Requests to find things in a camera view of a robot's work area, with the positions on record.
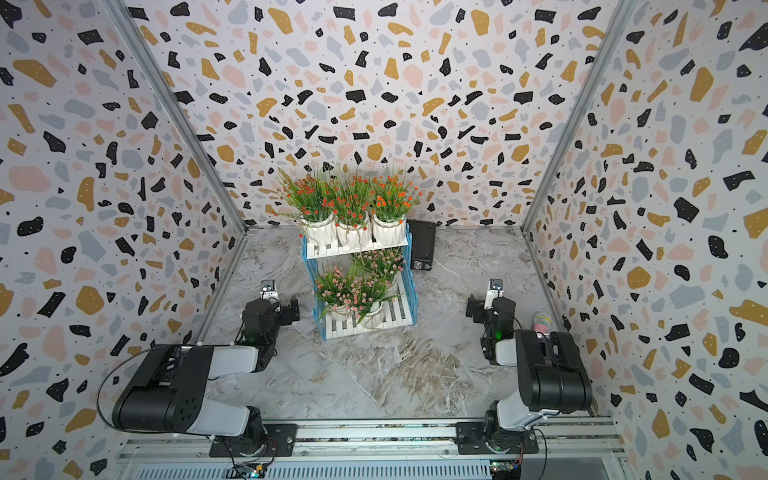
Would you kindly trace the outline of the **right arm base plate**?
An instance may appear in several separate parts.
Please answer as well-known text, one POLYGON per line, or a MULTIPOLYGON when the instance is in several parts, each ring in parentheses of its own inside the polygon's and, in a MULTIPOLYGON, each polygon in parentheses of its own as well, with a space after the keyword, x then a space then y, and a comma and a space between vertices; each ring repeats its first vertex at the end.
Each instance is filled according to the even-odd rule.
POLYGON ((531 455, 539 452, 535 434, 528 431, 507 431, 483 422, 458 422, 455 433, 460 455, 531 455))

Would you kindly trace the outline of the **red flower pot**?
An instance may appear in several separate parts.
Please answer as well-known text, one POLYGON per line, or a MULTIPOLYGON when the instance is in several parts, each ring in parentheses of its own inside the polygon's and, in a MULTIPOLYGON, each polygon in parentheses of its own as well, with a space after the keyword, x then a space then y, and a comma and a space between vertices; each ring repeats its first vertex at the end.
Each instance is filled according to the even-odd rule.
POLYGON ((354 175, 330 182, 337 238, 342 247, 360 250, 372 241, 370 203, 374 190, 366 178, 354 175))
POLYGON ((312 174, 292 176, 279 172, 281 200, 291 208, 289 216, 301 224, 309 245, 325 248, 336 239, 335 208, 328 197, 330 187, 312 174))

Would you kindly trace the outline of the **orange flower pot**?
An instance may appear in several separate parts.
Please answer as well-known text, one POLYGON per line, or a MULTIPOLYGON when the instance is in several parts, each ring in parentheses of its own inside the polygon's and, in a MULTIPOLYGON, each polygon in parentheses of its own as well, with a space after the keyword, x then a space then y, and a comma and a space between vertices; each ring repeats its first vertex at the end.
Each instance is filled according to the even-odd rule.
POLYGON ((372 235, 385 247, 406 239, 406 216, 418 205, 423 191, 400 175, 375 176, 370 184, 372 235))

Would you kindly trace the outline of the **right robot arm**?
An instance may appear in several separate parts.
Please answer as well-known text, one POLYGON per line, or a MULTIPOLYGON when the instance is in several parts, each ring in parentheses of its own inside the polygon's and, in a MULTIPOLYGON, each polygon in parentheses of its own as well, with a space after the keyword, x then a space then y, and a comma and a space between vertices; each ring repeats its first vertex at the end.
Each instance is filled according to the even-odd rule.
POLYGON ((483 356, 517 372, 517 390, 491 403, 481 422, 456 425, 461 455, 525 456, 539 451, 534 427, 548 418, 586 411, 592 388, 573 336, 523 329, 516 303, 504 296, 468 298, 466 315, 484 327, 483 356))

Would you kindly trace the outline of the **pink flower pot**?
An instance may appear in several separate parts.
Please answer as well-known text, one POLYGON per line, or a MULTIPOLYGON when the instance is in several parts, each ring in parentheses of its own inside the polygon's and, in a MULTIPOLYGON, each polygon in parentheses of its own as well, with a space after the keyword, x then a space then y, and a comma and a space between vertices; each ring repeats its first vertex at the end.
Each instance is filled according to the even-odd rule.
POLYGON ((378 329, 385 320, 388 303, 397 297, 392 286, 376 277, 354 277, 351 307, 360 328, 378 329))
POLYGON ((382 279, 387 286, 395 283, 396 275, 405 267, 402 247, 392 247, 354 253, 353 264, 363 272, 382 279))
POLYGON ((339 266, 320 273, 315 281, 315 293, 324 304, 327 320, 347 322, 353 319, 351 296, 353 278, 339 266))

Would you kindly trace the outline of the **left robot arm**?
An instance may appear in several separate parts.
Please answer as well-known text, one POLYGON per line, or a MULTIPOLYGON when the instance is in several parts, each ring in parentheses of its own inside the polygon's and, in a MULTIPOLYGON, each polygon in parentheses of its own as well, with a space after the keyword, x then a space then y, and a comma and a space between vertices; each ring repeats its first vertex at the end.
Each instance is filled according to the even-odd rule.
POLYGON ((159 344, 142 361, 102 421, 132 434, 209 437, 213 458, 270 459, 293 453, 298 427, 266 424, 255 406, 209 399, 209 382, 264 371, 277 354, 279 331, 300 318, 297 298, 286 304, 270 293, 250 301, 229 344, 159 344))

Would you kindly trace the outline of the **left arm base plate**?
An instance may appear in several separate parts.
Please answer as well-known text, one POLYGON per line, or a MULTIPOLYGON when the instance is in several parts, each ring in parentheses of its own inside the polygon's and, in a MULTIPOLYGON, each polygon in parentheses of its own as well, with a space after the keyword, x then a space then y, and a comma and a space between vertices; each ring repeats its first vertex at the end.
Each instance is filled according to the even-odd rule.
POLYGON ((290 457, 297 438, 298 425, 295 423, 267 423, 237 437, 216 436, 208 456, 246 460, 259 458, 290 457))

